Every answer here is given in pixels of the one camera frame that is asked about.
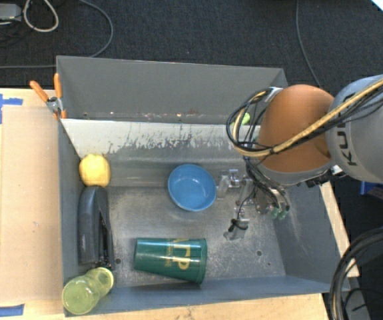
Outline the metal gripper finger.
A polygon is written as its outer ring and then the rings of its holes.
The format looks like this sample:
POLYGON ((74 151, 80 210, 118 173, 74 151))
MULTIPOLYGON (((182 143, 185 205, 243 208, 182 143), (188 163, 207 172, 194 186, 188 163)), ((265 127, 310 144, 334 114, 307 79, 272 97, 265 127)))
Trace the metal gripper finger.
POLYGON ((222 170, 216 179, 216 197, 225 198, 231 189, 242 186, 243 177, 238 174, 238 169, 222 170))
POLYGON ((228 229, 223 233, 227 241, 243 239, 249 228, 249 218, 244 216, 244 211, 238 210, 234 217, 230 220, 228 229))

